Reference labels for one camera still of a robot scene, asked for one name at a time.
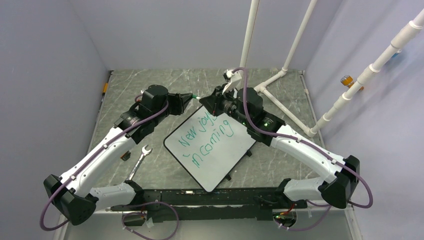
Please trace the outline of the white whiteboard black frame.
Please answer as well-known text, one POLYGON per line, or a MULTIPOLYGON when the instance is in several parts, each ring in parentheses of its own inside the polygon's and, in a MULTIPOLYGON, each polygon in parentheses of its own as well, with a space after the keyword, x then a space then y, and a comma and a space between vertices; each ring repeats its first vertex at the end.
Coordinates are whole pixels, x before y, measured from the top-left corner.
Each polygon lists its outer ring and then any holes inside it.
POLYGON ((243 124, 201 106, 163 145, 204 191, 212 192, 255 142, 243 124))

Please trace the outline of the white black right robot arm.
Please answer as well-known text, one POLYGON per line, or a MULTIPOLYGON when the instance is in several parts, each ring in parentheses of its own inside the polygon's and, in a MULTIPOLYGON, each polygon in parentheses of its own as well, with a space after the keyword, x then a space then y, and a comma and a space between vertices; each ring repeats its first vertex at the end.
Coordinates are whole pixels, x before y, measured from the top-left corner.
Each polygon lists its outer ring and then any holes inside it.
POLYGON ((284 120, 264 110, 263 98, 253 88, 236 95, 223 90, 223 86, 218 86, 199 102, 213 116, 226 114, 245 126, 256 142, 289 154, 319 175, 312 179, 284 179, 275 192, 280 207, 303 200, 323 200, 338 209, 347 207, 359 183, 358 158, 329 152, 304 138, 284 120))

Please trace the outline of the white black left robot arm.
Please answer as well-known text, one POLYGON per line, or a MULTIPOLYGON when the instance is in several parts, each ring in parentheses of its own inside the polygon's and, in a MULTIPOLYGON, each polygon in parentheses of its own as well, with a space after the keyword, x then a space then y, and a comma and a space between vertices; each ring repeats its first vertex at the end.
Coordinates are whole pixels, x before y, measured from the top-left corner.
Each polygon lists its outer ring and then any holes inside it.
POLYGON ((126 179, 108 187, 94 185, 118 158, 152 134, 166 117, 182 115, 194 98, 192 93, 170 93, 166 87, 157 84, 143 90, 101 142, 80 162, 60 176, 51 174, 44 180, 49 203, 74 226, 85 222, 96 211, 109 207, 139 209, 145 202, 145 191, 133 180, 126 179))

